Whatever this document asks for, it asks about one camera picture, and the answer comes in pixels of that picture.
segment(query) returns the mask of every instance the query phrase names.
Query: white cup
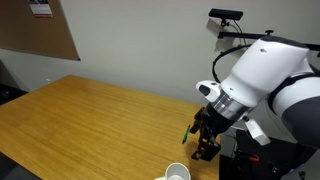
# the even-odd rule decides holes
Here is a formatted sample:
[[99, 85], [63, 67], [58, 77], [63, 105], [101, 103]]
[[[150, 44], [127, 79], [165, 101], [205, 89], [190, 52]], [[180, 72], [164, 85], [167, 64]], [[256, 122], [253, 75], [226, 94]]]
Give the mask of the white cup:
[[189, 170], [181, 163], [172, 163], [167, 167], [164, 177], [155, 180], [191, 180]]

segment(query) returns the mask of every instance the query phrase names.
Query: corkboard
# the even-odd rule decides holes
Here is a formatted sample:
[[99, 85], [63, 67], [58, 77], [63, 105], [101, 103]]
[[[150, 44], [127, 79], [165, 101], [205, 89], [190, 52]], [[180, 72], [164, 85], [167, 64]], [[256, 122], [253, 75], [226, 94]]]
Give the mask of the corkboard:
[[36, 18], [28, 0], [0, 5], [0, 48], [80, 60], [59, 0], [48, 0], [53, 18]]

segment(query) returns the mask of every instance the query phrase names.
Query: paper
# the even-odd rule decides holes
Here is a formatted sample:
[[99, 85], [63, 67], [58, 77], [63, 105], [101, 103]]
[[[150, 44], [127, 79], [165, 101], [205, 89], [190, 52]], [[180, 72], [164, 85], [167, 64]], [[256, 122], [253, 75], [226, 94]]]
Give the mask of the paper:
[[29, 0], [32, 13], [38, 18], [53, 18], [48, 0]]

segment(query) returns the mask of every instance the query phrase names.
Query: wooden table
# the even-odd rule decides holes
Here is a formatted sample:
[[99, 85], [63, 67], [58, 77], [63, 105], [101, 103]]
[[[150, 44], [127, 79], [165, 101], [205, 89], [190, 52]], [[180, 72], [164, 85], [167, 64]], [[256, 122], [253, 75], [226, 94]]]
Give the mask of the wooden table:
[[0, 151], [42, 179], [149, 180], [172, 162], [218, 179], [182, 138], [199, 105], [68, 76], [0, 106]]

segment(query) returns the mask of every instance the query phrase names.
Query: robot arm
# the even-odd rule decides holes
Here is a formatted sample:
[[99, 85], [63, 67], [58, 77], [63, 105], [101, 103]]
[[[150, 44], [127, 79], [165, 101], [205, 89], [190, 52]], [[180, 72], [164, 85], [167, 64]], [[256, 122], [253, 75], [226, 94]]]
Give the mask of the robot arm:
[[[308, 51], [298, 42], [266, 36], [241, 56], [221, 84], [214, 81], [198, 83], [197, 89], [209, 104], [196, 114], [190, 130], [191, 133], [200, 130], [199, 146], [192, 157], [210, 161], [220, 150], [216, 136], [236, 121], [249, 121], [247, 114], [270, 94], [270, 107], [293, 136], [302, 144], [320, 148], [320, 131], [317, 130], [320, 124], [320, 78], [309, 67]], [[292, 82], [290, 78], [293, 77], [299, 78]], [[247, 126], [253, 133], [258, 131], [264, 136], [254, 121], [249, 121]], [[260, 139], [260, 144], [267, 142], [264, 137], [262, 141]]]

